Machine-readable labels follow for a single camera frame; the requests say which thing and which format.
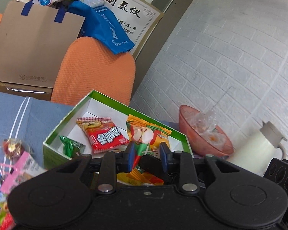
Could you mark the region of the right orange chair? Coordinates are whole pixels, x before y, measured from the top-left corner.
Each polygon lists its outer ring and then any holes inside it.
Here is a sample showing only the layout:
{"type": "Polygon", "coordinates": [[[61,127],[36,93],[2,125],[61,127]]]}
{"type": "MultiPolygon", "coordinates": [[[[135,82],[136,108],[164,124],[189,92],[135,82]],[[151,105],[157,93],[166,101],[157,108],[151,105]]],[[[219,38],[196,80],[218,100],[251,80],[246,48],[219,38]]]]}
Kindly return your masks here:
{"type": "Polygon", "coordinates": [[[75,106],[96,90],[129,105],[135,74],[136,64],[130,53],[115,55],[98,40],[80,37],[63,58],[51,102],[75,106]]]}

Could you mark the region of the clear wrappers in bowl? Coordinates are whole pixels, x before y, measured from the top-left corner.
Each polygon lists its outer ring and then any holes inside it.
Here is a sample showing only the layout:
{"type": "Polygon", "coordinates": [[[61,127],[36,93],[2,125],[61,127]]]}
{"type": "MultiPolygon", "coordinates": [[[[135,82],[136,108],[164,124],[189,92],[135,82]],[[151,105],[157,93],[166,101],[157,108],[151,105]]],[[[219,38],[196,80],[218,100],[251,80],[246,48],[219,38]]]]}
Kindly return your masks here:
{"type": "Polygon", "coordinates": [[[216,129],[217,116],[213,110],[208,110],[206,113],[193,113],[186,117],[186,121],[206,142],[218,150],[223,149],[225,135],[216,129]]]}

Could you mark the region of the white thermos jug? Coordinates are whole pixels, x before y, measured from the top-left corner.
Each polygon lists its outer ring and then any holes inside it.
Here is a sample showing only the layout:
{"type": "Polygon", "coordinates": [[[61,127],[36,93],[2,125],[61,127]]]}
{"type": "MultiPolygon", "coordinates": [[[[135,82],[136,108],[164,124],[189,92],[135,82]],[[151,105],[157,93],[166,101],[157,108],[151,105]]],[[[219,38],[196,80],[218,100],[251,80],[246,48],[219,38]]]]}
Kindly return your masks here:
{"type": "Polygon", "coordinates": [[[264,122],[263,126],[252,134],[245,144],[236,150],[227,161],[255,174],[263,174],[273,159],[276,149],[282,152],[282,158],[286,158],[286,149],[281,141],[287,138],[270,122],[264,122]]]}

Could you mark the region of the red beef snack packet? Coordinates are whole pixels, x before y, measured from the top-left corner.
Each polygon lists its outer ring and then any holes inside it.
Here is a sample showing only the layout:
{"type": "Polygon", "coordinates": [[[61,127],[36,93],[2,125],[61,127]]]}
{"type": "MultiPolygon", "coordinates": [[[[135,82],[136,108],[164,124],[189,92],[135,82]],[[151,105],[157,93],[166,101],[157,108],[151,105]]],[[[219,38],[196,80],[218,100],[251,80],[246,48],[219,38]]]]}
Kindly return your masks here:
{"type": "Polygon", "coordinates": [[[76,123],[87,136],[93,154],[115,150],[129,143],[111,118],[81,117],[76,123]]]}

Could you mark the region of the blue fabric bag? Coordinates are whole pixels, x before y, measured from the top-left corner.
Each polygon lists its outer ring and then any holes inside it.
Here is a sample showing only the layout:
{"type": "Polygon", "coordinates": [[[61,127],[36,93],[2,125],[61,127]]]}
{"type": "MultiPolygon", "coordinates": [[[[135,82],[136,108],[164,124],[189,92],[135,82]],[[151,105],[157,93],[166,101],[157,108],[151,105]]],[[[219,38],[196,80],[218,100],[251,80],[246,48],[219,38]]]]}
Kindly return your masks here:
{"type": "Polygon", "coordinates": [[[84,17],[81,35],[98,40],[113,54],[127,53],[134,48],[135,43],[105,5],[92,8],[81,1],[73,1],[67,12],[84,17]]]}

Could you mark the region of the brown paper bag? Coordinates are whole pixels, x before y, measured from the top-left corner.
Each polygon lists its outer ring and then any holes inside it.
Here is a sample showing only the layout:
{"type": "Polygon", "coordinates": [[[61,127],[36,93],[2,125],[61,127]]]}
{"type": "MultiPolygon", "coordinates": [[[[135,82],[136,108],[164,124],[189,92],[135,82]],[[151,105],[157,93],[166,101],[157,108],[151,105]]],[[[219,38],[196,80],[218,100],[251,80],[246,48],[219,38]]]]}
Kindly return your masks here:
{"type": "Polygon", "coordinates": [[[0,22],[0,92],[49,101],[84,20],[63,6],[9,2],[0,22]]]}

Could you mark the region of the clear wrapped red date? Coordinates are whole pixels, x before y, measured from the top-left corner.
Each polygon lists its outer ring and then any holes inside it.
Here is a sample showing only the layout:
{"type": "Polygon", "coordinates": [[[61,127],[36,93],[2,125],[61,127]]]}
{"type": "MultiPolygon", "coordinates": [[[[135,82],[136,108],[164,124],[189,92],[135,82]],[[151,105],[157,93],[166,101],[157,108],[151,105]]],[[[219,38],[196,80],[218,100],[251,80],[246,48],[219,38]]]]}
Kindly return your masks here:
{"type": "Polygon", "coordinates": [[[10,160],[21,157],[25,151],[22,141],[19,139],[4,139],[2,147],[5,156],[10,160]]]}

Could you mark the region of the green white cardboard box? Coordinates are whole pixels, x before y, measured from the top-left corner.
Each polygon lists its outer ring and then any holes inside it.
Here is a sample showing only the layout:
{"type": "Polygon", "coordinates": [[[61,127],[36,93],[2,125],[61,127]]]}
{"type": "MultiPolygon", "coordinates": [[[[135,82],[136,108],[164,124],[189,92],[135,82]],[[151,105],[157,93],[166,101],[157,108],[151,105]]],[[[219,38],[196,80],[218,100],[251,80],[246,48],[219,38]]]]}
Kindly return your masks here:
{"type": "Polygon", "coordinates": [[[45,139],[44,167],[50,170],[82,153],[100,158],[115,149],[125,150],[129,142],[135,145],[131,167],[135,167],[145,154],[158,157],[161,143],[166,143],[171,151],[192,153],[184,134],[100,92],[92,91],[45,139]],[[83,152],[66,149],[63,137],[83,144],[83,152]]]}

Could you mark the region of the framed Chinese calligraphy sign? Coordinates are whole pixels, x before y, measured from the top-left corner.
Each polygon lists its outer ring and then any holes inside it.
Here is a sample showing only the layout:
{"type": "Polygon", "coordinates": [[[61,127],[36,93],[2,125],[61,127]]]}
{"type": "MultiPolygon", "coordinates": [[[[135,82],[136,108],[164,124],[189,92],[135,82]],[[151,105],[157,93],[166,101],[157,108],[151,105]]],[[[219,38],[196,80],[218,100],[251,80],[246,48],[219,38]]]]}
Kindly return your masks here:
{"type": "MultiPolygon", "coordinates": [[[[51,7],[64,6],[67,10],[72,2],[62,1],[52,4],[51,7]]],[[[151,31],[162,18],[162,12],[144,0],[104,0],[103,5],[113,12],[129,39],[135,43],[134,48],[128,53],[136,57],[151,31]]]]}

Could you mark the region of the yellow apple snack packet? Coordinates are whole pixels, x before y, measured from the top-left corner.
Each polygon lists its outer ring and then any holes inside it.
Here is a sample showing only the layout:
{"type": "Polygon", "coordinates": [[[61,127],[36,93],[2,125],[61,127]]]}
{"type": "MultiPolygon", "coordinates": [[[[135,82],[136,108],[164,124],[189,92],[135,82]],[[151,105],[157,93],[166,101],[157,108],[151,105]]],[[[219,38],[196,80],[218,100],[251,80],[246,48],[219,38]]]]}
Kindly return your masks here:
{"type": "Polygon", "coordinates": [[[162,179],[145,171],[139,162],[145,155],[159,158],[159,145],[169,145],[168,137],[172,131],[131,114],[127,117],[126,126],[129,140],[135,144],[135,160],[130,173],[117,174],[118,182],[131,186],[163,185],[162,179]]]}

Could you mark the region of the pink translucent plastic bowl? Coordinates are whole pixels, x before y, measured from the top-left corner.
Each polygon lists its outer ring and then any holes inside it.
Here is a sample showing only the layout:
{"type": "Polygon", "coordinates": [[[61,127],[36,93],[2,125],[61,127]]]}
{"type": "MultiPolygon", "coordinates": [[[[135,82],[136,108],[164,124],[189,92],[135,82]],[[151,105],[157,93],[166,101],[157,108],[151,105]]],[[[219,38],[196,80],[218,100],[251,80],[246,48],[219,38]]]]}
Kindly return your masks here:
{"type": "Polygon", "coordinates": [[[187,136],[191,150],[200,156],[206,154],[213,154],[218,157],[232,155],[234,152],[233,145],[219,126],[215,126],[212,131],[204,132],[194,124],[194,119],[200,113],[188,105],[179,107],[179,131],[187,136]]]}

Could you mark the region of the green candy wrapper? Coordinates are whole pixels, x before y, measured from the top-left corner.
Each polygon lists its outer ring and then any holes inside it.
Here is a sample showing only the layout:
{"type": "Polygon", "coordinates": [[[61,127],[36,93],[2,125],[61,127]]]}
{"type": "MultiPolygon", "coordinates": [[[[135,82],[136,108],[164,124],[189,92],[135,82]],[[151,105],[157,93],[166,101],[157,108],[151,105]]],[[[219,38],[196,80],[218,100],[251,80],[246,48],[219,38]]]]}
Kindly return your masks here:
{"type": "Polygon", "coordinates": [[[68,138],[67,136],[59,136],[63,144],[63,154],[70,158],[75,158],[84,153],[85,145],[68,138]]]}

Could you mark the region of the pink snack packet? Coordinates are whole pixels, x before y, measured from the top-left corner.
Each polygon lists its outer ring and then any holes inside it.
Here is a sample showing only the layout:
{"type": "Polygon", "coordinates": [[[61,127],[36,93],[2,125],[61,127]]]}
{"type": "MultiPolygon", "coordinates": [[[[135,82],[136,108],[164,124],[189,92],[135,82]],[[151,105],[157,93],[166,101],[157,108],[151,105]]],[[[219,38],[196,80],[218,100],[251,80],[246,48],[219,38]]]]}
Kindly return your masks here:
{"type": "Polygon", "coordinates": [[[15,187],[36,177],[46,170],[33,159],[31,154],[24,152],[16,164],[13,166],[13,172],[7,176],[0,191],[4,194],[9,194],[15,187]]]}

